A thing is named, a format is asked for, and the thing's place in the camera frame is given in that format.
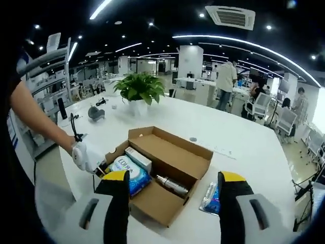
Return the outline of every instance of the cardboard box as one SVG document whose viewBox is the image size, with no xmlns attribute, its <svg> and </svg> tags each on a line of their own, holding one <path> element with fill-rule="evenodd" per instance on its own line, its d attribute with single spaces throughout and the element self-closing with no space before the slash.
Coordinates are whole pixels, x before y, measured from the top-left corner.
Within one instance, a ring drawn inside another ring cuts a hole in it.
<svg viewBox="0 0 325 244">
<path fill-rule="evenodd" d="M 213 152 L 157 127 L 130 130 L 128 140 L 114 153 L 106 154 L 108 164 L 131 146 L 152 161 L 151 183 L 135 195 L 131 203 L 169 227 L 193 195 L 200 179 L 207 172 Z M 170 177 L 189 189 L 181 198 L 156 181 L 156 176 Z"/>
</svg>

